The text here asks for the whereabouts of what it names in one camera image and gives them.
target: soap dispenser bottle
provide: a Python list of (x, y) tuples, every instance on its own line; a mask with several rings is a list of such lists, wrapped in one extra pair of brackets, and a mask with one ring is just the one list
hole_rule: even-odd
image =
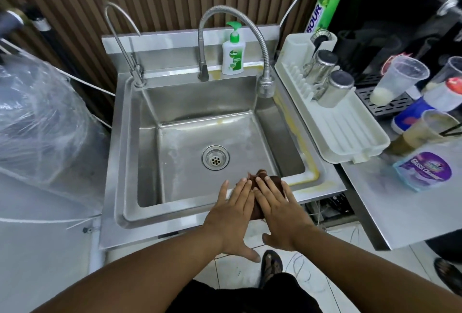
[(223, 43), (223, 74), (237, 74), (244, 70), (244, 50), (245, 42), (239, 40), (238, 29), (242, 27), (239, 22), (230, 21), (226, 24), (234, 28), (230, 39)]

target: frosted plastic cup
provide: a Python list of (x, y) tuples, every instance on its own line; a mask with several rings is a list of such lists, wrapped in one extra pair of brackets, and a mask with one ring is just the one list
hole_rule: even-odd
[(446, 65), (427, 83), (423, 91), (431, 90), (452, 77), (462, 78), (462, 56), (450, 57)]
[(419, 60), (398, 56), (391, 61), (385, 75), (371, 94), (370, 101), (385, 106), (420, 80), (430, 76), (430, 70)]
[[(459, 124), (459, 121), (448, 113), (427, 110), (403, 134), (393, 140), (385, 149), (385, 153), (405, 156), (428, 142), (440, 142), (454, 137), (443, 137), (440, 133)], [(460, 132), (454, 129), (451, 133)]]

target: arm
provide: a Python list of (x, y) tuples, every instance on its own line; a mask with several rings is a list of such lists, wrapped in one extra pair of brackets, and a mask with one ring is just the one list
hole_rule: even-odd
[(298, 251), (332, 280), (362, 312), (460, 312), (462, 298), (314, 226), (287, 183), (286, 197), (271, 179), (254, 193), (271, 235), (263, 242)]
[(255, 199), (251, 186), (242, 179), (226, 200), (224, 182), (202, 227), (101, 268), (34, 312), (164, 312), (216, 255), (259, 262), (258, 253), (244, 244)]

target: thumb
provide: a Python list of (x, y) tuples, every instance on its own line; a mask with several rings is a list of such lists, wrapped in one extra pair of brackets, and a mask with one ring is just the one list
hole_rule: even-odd
[(236, 253), (238, 256), (244, 257), (252, 262), (260, 263), (261, 258), (257, 251), (247, 247), (244, 243), (242, 244), (239, 251)]
[(272, 235), (264, 233), (262, 235), (262, 240), (263, 240), (263, 243), (265, 245), (268, 245), (268, 246), (271, 246), (271, 247), (274, 247), (274, 248), (278, 248), (278, 246), (276, 245), (276, 240)]

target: green pump nozzle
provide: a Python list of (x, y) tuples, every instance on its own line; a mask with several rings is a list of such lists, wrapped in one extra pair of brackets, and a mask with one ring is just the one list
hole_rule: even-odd
[(230, 25), (234, 28), (234, 31), (230, 35), (230, 42), (231, 43), (239, 43), (239, 32), (237, 31), (242, 25), (237, 21), (229, 21), (226, 24)]

